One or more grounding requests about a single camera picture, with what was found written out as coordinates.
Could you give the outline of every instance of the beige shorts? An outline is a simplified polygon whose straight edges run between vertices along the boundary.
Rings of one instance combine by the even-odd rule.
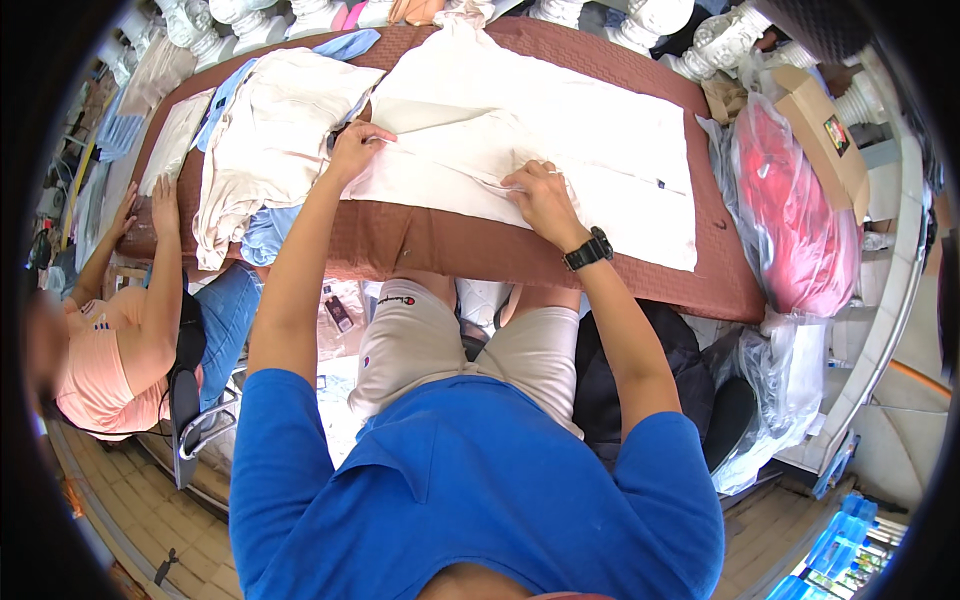
[[[533,310],[498,330],[471,363],[449,307],[414,281],[391,279],[383,284],[373,322],[360,343],[350,410],[366,421],[424,383],[458,374],[485,375],[517,386],[582,440],[584,432],[572,421],[579,325],[569,308]]]

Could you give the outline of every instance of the black watch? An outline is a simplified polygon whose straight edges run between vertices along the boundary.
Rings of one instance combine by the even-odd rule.
[[[600,228],[590,228],[593,239],[570,254],[564,254],[564,264],[570,271],[583,269],[601,258],[613,259],[613,246],[607,241],[607,234]]]

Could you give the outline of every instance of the red clothing in plastic bag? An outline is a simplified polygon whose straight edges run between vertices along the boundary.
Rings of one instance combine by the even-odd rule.
[[[733,216],[748,256],[753,247],[767,299],[779,313],[832,317],[860,272],[853,210],[830,206],[790,124],[768,99],[751,93],[733,127]]]

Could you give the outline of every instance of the blue t-shirt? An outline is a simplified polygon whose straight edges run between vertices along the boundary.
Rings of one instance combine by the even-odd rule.
[[[371,419],[334,471],[312,385],[244,385],[230,482],[240,587],[258,598],[415,598],[480,564],[534,594],[709,598],[723,520],[693,423],[659,413],[613,475],[510,384],[460,375]]]

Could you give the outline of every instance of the jeans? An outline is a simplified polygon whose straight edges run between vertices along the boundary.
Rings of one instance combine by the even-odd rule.
[[[150,282],[148,272],[145,280]],[[186,274],[183,275],[186,287]],[[206,350],[201,365],[204,384],[200,389],[200,410],[215,406],[240,358],[244,342],[260,303],[263,282],[245,263],[234,262],[210,284],[193,295],[204,315]]]

